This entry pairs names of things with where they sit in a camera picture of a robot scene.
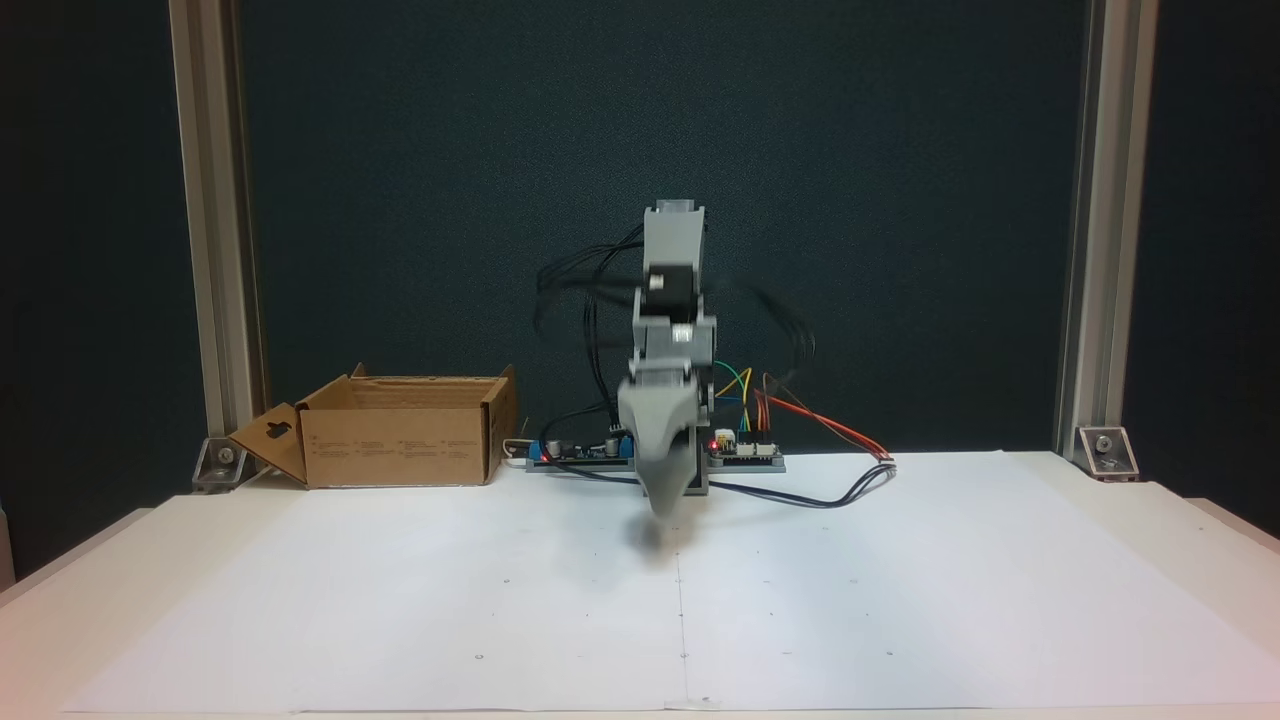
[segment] red wire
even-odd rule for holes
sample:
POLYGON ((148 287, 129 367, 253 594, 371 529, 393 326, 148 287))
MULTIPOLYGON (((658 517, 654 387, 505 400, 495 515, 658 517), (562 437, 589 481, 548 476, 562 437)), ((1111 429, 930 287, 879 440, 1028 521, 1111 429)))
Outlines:
POLYGON ((864 436, 863 433, 860 433, 860 432, 858 432, 858 430, 855 430, 852 428, 847 428, 845 425, 841 425, 840 423, 832 420, 831 418, 826 418, 823 415, 819 415, 819 414, 814 413, 813 410, 805 410, 804 407, 800 407, 797 405, 791 405, 786 400, 781 400, 781 398, 777 398, 777 397, 773 397, 773 396, 768 396, 768 401, 772 402, 772 404, 774 404, 774 405, 780 405, 783 409, 790 410, 790 411, 792 411, 792 413, 795 413, 797 415, 804 415, 805 418, 813 418, 814 420, 818 420, 819 423, 822 423, 823 425, 827 425, 831 429, 840 430, 840 432, 847 434, 850 438, 852 438, 854 441, 856 441, 859 445, 861 445, 864 448, 867 448, 872 455, 876 455, 877 457, 882 457, 882 459, 890 457, 890 452, 887 450, 884 450, 884 446, 882 446, 881 443, 873 441, 872 438, 864 436))

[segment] aluminum frame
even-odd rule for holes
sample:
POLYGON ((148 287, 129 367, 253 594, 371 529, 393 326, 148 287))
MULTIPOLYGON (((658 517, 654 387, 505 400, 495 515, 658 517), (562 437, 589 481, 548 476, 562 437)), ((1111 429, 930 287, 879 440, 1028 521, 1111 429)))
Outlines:
POLYGON ((1085 31, 1055 450, 1119 425, 1133 309, 1158 0, 1093 0, 1085 31))
POLYGON ((187 225, 209 437, 260 415, 268 397, 250 224, 238 4, 169 0, 187 225))
MULTIPOLYGON (((169 0, 192 272, 210 437, 268 393, 241 101, 238 4, 169 0)), ((1158 0, 1091 0, 1085 24, 1055 450, 1119 425, 1158 0)))

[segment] dark backdrop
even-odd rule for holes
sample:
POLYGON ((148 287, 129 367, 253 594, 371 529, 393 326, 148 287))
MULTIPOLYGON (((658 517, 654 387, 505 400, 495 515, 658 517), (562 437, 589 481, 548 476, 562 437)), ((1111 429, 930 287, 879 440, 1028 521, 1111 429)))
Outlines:
POLYGON ((205 436, 164 0, 0 9, 0 503, 26 575, 205 436))
MULTIPOLYGON (((535 424, 580 407, 585 361, 530 329, 534 270, 694 197, 708 274, 813 320, 810 405, 901 450, 1048 448, 1083 20, 1080 1, 250 1, 274 400, 357 360, 509 361, 535 424)), ((785 364, 754 306, 713 310, 722 359, 785 364)))
POLYGON ((1280 5, 1162 3, 1125 424, 1143 471, 1280 534, 1280 5))

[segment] circuit board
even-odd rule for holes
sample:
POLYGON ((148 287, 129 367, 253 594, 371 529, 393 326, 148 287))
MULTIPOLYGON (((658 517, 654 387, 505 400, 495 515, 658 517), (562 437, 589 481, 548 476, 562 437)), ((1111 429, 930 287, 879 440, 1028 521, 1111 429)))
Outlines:
MULTIPOLYGON (((554 442, 553 447, 557 450, 556 460, 568 468, 580 468, 591 473, 618 473, 635 469, 635 450, 630 437, 622 438, 612 455, 605 445, 588 446, 554 442)), ((535 441, 529 446, 529 457, 525 459, 525 471, 559 473, 562 470, 550 462, 541 445, 535 441)))
POLYGON ((753 433, 740 438, 731 430, 716 430, 716 439, 707 446, 707 471, 786 473, 787 465, 776 443, 759 442, 753 433))

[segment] cardboard box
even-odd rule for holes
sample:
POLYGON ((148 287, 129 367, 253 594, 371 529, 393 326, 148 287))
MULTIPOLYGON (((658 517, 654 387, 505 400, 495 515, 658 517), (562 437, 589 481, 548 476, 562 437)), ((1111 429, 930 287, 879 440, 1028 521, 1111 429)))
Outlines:
POLYGON ((516 432, 516 373, 497 378, 351 375, 230 436, 308 488, 483 486, 516 432))

